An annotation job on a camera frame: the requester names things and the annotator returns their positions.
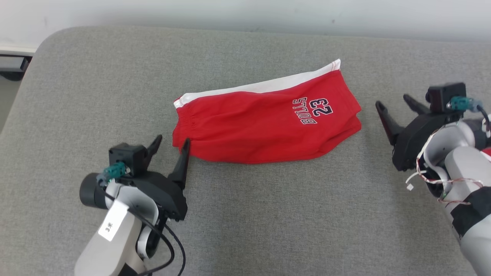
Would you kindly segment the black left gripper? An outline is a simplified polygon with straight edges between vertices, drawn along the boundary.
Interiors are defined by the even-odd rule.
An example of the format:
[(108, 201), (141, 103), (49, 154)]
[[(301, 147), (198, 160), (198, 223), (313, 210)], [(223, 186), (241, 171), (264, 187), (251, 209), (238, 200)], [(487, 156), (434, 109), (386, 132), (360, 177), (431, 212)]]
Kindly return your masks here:
[[(147, 147), (144, 158), (146, 170), (149, 167), (152, 157), (158, 152), (162, 138), (162, 135), (156, 136), (149, 147)], [(191, 140), (186, 138), (183, 146), (180, 148), (179, 159), (172, 173), (167, 177), (153, 171), (147, 171), (138, 177), (124, 177), (124, 184), (137, 187), (145, 195), (149, 196), (160, 210), (164, 211), (168, 218), (176, 221), (184, 220), (188, 211), (183, 190), (186, 187), (190, 146)]]

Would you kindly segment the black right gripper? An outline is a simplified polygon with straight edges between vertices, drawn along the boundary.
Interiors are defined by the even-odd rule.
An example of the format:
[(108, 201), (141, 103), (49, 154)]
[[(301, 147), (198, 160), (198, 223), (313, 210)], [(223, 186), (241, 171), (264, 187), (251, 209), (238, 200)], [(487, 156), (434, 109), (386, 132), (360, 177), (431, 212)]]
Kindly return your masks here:
[(429, 136), (445, 124), (461, 119), (461, 112), (433, 113), (427, 106), (409, 94), (404, 94), (403, 100), (418, 115), (406, 127), (400, 126), (391, 117), (388, 109), (381, 101), (375, 103), (388, 141), (393, 146), (392, 163), (398, 171), (414, 169), (416, 157)]

